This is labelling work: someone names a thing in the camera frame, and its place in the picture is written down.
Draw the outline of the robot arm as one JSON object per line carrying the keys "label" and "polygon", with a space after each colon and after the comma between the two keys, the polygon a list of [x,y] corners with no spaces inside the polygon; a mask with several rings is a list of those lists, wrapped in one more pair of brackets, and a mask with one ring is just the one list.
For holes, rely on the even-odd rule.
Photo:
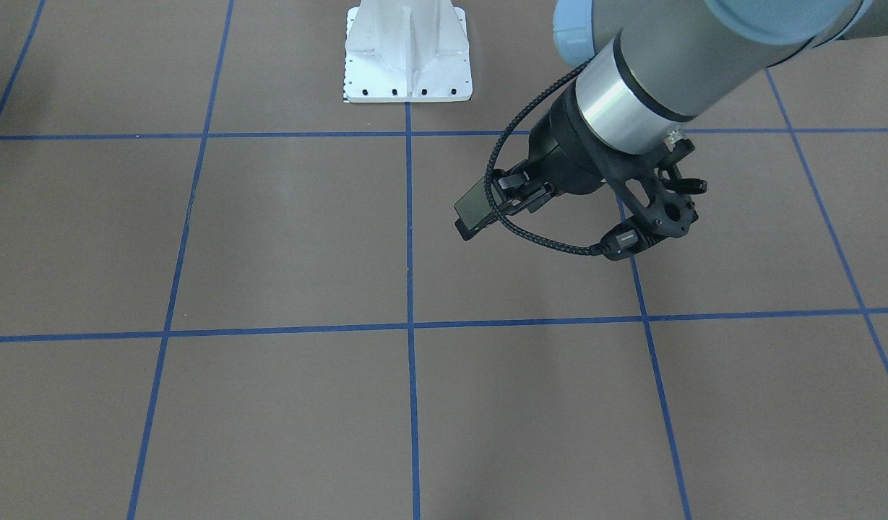
{"label": "robot arm", "polygon": [[888,35],[888,1],[559,1],[553,40],[580,68],[527,139],[527,159],[454,205],[472,235],[505,215],[605,184],[585,152],[647,155],[761,70],[834,40]]}

